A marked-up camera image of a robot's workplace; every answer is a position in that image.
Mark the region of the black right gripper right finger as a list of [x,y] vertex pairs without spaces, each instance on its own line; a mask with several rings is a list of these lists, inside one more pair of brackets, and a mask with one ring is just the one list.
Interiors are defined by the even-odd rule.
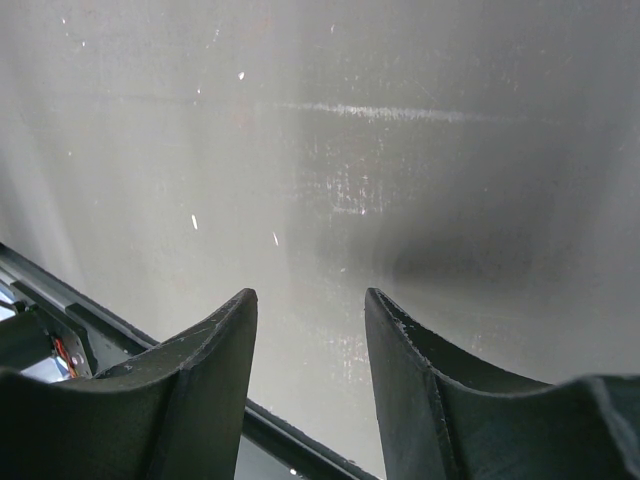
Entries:
[[390,479],[552,479],[541,383],[492,365],[365,294],[366,339]]

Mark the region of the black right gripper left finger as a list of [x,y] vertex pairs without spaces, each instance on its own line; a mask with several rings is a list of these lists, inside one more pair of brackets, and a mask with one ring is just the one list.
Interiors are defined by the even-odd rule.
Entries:
[[245,288],[201,322],[98,375],[120,386],[168,388],[146,478],[234,477],[257,318],[257,294]]

